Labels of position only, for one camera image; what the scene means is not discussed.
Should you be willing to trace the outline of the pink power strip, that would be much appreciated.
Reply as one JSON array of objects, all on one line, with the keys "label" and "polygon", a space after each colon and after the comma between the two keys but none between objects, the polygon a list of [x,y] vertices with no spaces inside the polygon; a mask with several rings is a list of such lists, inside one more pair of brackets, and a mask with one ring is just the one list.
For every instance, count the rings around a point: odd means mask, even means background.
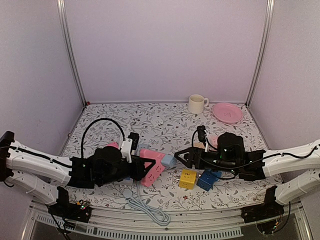
[{"label": "pink power strip", "polygon": [[165,154],[149,149],[142,149],[139,153],[139,156],[141,158],[156,160],[156,164],[140,182],[143,186],[150,187],[165,169],[165,167],[161,164],[161,160]]}]

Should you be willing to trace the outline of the yellow cube socket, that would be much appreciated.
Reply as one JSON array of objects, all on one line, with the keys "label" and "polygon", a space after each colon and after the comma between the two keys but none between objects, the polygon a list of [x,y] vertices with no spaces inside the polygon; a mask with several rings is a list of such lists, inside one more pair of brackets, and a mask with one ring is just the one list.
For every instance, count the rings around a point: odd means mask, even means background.
[{"label": "yellow cube socket", "polygon": [[183,169],[180,175],[179,184],[180,188],[192,190],[195,186],[197,179],[197,172],[190,169]]}]

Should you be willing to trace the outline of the small light blue adapter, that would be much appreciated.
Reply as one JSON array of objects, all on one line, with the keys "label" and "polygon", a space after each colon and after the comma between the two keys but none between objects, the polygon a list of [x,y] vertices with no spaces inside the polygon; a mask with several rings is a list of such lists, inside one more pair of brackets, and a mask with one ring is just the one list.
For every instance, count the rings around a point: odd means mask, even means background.
[{"label": "small light blue adapter", "polygon": [[169,154],[165,154],[161,159],[161,164],[164,166],[165,170],[172,169],[177,163],[177,159]]}]

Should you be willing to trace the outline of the dark blue cube socket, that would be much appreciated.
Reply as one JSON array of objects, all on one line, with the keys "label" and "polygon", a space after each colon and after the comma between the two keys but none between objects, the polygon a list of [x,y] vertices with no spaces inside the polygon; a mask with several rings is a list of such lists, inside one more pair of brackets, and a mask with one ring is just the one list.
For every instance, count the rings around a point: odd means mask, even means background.
[{"label": "dark blue cube socket", "polygon": [[217,182],[222,175],[221,171],[213,171],[206,169],[198,178],[196,185],[201,189],[209,192],[213,188],[215,182]]}]

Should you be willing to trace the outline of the pink cube socket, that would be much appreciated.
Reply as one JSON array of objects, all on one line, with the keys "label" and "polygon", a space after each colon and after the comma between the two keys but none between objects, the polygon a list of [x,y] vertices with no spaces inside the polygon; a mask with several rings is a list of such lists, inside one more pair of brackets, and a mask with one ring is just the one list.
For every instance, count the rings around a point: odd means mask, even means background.
[{"label": "pink cube socket", "polygon": [[217,148],[218,147],[218,137],[215,135],[210,135],[208,137],[209,143],[214,147]]}]

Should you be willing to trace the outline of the pink plug adapter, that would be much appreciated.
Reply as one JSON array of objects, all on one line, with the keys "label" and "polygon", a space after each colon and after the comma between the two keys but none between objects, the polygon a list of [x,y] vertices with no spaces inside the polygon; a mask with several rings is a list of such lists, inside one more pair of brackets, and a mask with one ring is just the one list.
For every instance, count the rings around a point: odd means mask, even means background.
[{"label": "pink plug adapter", "polygon": [[114,148],[119,148],[119,144],[117,142],[111,142],[107,145],[107,147],[114,147]]}]

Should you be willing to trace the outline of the light blue power strip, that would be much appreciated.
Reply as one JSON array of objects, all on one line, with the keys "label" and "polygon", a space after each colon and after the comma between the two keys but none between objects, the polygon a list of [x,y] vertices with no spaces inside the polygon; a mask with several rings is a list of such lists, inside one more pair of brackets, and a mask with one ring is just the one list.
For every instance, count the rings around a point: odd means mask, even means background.
[{"label": "light blue power strip", "polygon": [[[149,149],[149,146],[145,143],[141,143],[138,145],[136,153],[140,156],[140,151],[142,149]],[[127,203],[130,208],[140,211],[146,214],[154,223],[158,226],[166,227],[171,222],[171,217],[168,213],[161,210],[159,207],[154,207],[148,203],[149,199],[143,199],[141,195],[141,190],[145,187],[141,184],[141,181],[136,183],[136,196],[134,196],[133,192],[130,189],[125,189],[122,193],[124,198],[127,200]]]}]

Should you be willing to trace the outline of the beige cube socket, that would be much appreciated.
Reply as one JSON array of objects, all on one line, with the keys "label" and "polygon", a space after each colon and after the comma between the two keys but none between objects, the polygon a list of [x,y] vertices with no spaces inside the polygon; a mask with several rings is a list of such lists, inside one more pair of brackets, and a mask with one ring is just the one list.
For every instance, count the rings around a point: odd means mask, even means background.
[{"label": "beige cube socket", "polygon": [[195,142],[193,145],[194,145],[194,147],[196,147],[196,148],[201,148],[201,149],[204,149],[204,148],[205,148],[205,146],[203,145],[202,142]]}]

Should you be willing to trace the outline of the white power strip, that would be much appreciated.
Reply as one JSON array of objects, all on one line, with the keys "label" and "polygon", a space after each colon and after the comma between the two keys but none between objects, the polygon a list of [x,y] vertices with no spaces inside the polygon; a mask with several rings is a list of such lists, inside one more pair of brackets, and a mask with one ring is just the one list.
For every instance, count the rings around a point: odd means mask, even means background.
[{"label": "white power strip", "polygon": [[132,131],[132,126],[128,123],[124,130],[125,137],[127,138]]}]

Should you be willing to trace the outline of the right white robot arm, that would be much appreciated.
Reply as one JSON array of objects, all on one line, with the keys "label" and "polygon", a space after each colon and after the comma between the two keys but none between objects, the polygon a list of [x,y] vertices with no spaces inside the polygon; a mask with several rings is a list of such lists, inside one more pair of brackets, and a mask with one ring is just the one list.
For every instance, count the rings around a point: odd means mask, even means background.
[{"label": "right white robot arm", "polygon": [[259,206],[262,218],[269,218],[291,200],[308,193],[320,184],[320,142],[283,150],[245,151],[244,140],[230,132],[217,138],[216,150],[209,150],[205,134],[200,139],[205,147],[191,146],[174,154],[187,168],[230,172],[244,181],[264,180],[274,175],[304,170],[289,182],[272,190],[272,198]]}]

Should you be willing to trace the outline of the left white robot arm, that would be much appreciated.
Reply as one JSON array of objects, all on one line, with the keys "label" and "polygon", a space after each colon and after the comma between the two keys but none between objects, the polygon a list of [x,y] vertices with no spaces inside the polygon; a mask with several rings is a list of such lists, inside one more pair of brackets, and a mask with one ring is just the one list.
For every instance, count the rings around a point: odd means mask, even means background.
[{"label": "left white robot arm", "polygon": [[74,205],[64,186],[93,189],[125,178],[140,181],[156,160],[131,154],[132,140],[126,139],[124,149],[107,145],[97,148],[88,158],[61,157],[29,148],[6,131],[0,138],[0,180],[26,189],[63,216],[74,213]]}]

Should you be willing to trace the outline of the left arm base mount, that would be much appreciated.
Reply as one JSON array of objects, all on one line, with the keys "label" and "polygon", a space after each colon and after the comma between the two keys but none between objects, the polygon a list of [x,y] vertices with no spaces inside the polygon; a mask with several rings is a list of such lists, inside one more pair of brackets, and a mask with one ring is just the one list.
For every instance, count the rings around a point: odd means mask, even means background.
[{"label": "left arm base mount", "polygon": [[56,203],[48,206],[48,213],[61,217],[64,220],[88,223],[92,213],[90,203],[83,200],[71,203],[69,201],[69,193],[66,189],[58,186],[57,191],[58,196]]}]

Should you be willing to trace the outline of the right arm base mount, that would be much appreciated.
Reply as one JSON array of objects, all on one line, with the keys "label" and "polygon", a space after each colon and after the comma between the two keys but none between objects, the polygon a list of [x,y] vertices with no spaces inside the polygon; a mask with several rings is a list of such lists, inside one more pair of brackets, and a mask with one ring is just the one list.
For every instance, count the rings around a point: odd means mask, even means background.
[{"label": "right arm base mount", "polygon": [[241,217],[245,223],[265,220],[284,214],[284,207],[276,202],[277,186],[266,190],[263,203],[241,208]]}]

